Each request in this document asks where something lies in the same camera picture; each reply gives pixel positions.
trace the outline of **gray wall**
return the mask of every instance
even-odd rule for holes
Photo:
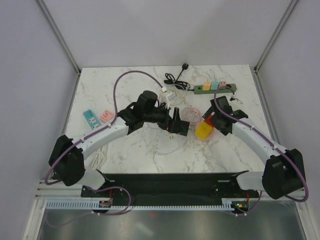
[[[81,68],[254,65],[290,0],[44,0]]]
[[[280,137],[304,158],[309,206],[320,223],[320,1],[300,1],[260,70]]]
[[[0,8],[0,234],[21,239],[76,74],[33,0]]]

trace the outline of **marble surface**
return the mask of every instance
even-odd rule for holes
[[[194,76],[205,75],[212,81],[210,69],[214,71],[218,81],[237,85],[236,96],[243,102],[243,104],[238,102],[238,105],[255,125],[269,136],[248,65],[189,66],[180,80],[189,82]],[[145,71],[163,84],[165,73],[177,77],[181,66],[84,68],[66,129],[68,137],[91,131],[83,117],[84,111],[92,109],[97,117],[104,110],[114,112],[114,83],[119,75],[130,70]],[[201,85],[205,80],[203,77],[198,77],[192,83]],[[116,89],[118,110],[135,102],[144,90],[161,93],[160,87],[148,76],[140,73],[124,76]],[[186,95],[188,105],[199,109],[201,114],[210,107],[212,98],[212,94],[194,95],[193,92],[188,92]],[[182,111],[186,104],[181,103],[178,107]],[[111,142],[108,145],[106,158],[106,163],[101,167],[101,171],[105,173],[218,173],[264,170],[264,165],[258,156],[232,134],[224,136],[216,130],[209,141],[201,141],[195,137],[193,130],[189,130],[188,136],[183,137],[159,130],[157,125],[150,123],[146,123],[143,128],[128,136]]]

